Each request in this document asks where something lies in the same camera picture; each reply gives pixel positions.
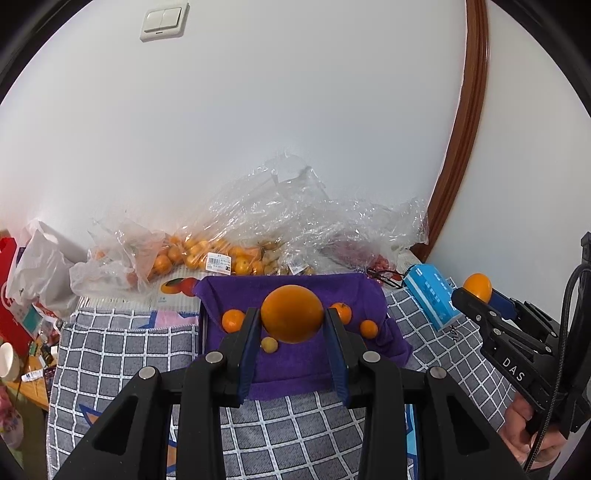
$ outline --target red shopping bag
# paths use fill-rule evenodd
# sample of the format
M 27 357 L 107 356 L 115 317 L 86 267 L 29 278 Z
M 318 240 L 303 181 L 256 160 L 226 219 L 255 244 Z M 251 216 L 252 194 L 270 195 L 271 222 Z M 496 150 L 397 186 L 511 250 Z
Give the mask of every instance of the red shopping bag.
M 0 239 L 0 336 L 5 342 L 12 344 L 19 356 L 25 357 L 32 339 L 10 311 L 14 300 L 6 298 L 6 281 L 16 252 L 17 243 L 14 238 Z

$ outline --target white bowl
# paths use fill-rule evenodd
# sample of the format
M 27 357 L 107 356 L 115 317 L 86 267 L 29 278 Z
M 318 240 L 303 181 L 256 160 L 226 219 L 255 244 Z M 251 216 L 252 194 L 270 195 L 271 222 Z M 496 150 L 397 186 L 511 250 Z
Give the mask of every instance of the white bowl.
M 14 382 L 21 372 L 21 360 L 10 343 L 0 346 L 0 377 L 7 382 Z

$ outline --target purple towel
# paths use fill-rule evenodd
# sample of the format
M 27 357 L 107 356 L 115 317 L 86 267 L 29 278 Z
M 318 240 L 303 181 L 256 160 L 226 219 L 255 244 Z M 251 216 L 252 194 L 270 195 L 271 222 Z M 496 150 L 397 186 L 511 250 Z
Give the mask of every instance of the purple towel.
M 206 277 L 195 287 L 213 321 L 207 326 L 206 350 L 219 347 L 226 335 L 222 329 L 222 315 L 230 309 L 243 312 L 249 307 L 260 308 L 266 296 L 282 285 L 301 285 L 316 293 L 324 308 L 344 302 L 353 312 L 345 328 L 359 333 L 359 325 L 370 319 L 378 324 L 374 340 L 366 340 L 370 350 L 391 358 L 403 367 L 412 347 L 407 343 L 394 319 L 386 316 L 386 298 L 380 285 L 361 273 L 312 276 L 253 276 Z M 262 329 L 263 337 L 267 336 Z M 309 393 L 331 388 L 330 365 L 324 345 L 322 329 L 307 342 L 294 345 L 280 343 L 276 353 L 261 351 L 256 358 L 256 369 L 249 398 L 271 400 L 285 395 Z

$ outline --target checkered tablecloth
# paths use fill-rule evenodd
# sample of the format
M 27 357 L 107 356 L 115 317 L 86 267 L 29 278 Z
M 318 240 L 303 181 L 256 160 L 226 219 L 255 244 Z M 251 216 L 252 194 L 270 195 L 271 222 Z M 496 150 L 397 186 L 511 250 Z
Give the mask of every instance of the checkered tablecloth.
M 470 320 L 435 332 L 404 289 L 387 293 L 388 314 L 414 347 L 407 368 L 446 368 L 494 428 L 512 390 L 478 349 Z M 47 429 L 50 478 L 90 425 L 143 366 L 161 371 L 187 366 L 200 353 L 196 325 L 150 329 L 151 313 L 88 309 L 63 330 Z M 334 392 L 313 392 L 272 401 L 246 401 L 220 412 L 226 474 L 230 479 L 356 478 L 365 410 L 348 410 Z M 178 407 L 173 409 L 169 449 L 176 448 Z M 168 478 L 174 478 L 174 464 Z M 408 455 L 408 478 L 415 478 Z

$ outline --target metal screw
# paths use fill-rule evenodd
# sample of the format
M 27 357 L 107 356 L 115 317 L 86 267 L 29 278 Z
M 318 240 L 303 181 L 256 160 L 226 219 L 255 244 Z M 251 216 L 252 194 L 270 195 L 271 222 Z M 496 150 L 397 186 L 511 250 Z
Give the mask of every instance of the metal screw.
M 216 364 L 218 362 L 221 362 L 223 359 L 223 354 L 221 352 L 218 351 L 213 351 L 213 352 L 209 352 L 206 356 L 205 356 L 205 361 L 210 363 L 210 364 Z
M 142 380 L 147 380 L 152 378 L 156 374 L 156 369 L 154 367 L 143 367 L 142 370 L 139 371 L 139 377 Z
M 442 367 L 431 367 L 429 373 L 433 378 L 442 379 L 447 376 L 447 371 Z
M 369 362 L 370 364 L 374 364 L 375 362 L 379 362 L 380 359 L 380 355 L 377 352 L 374 352 L 372 350 L 368 350 L 367 352 L 365 352 L 363 354 L 363 360 L 365 360 L 366 362 Z

